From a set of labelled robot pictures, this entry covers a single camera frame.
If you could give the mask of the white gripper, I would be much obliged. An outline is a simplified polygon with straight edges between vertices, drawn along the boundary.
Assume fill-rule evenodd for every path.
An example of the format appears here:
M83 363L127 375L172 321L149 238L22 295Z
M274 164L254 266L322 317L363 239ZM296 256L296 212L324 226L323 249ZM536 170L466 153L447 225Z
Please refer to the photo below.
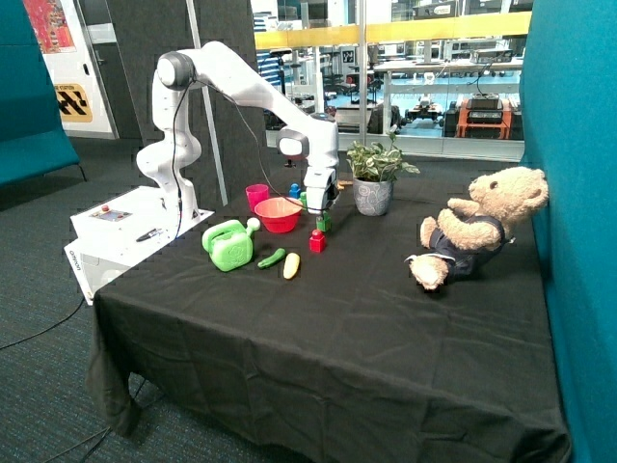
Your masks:
M309 167L305 175L307 210L322 213L336 201L336 169Z

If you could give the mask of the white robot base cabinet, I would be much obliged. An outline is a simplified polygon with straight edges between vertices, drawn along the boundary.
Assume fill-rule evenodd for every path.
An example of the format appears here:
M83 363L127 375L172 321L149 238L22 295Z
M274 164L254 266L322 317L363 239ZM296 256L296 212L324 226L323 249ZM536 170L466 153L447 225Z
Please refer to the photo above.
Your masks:
M76 239L65 254L91 305L95 293L212 215L190 200L177 203L158 187L139 186L70 217Z

